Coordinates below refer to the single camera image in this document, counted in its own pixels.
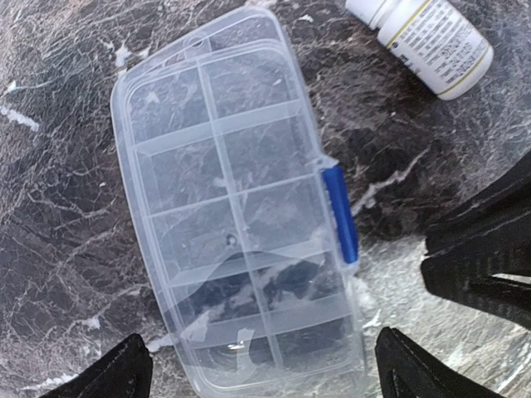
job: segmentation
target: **marble countertop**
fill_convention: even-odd
[[[194,397],[159,315],[110,120],[121,71],[245,0],[3,0],[0,12],[0,398],[39,396],[132,332],[153,397]],[[347,171],[371,386],[379,328],[400,328],[504,396],[531,396],[529,331],[430,296],[422,232],[531,149],[531,7],[454,1],[495,57],[437,100],[333,2],[255,0],[285,25],[326,151]]]

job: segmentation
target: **clear plastic box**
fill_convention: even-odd
[[[186,35],[128,71],[111,108],[144,262],[197,393],[357,396],[356,264],[323,178],[335,161],[275,16],[244,7]]]

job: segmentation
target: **plastic container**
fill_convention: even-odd
[[[361,394],[348,199],[274,15],[240,8],[186,35],[127,72],[111,108],[144,262],[196,392]]]
[[[347,0],[346,8],[442,100],[471,89],[492,64],[489,42],[446,0]]]

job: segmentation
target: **bottle cap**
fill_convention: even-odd
[[[376,27],[375,16],[387,0],[347,0],[345,7],[371,29]]]

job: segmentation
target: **bottle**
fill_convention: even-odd
[[[489,69],[494,50],[446,0],[347,0],[378,41],[442,100],[453,100]]]

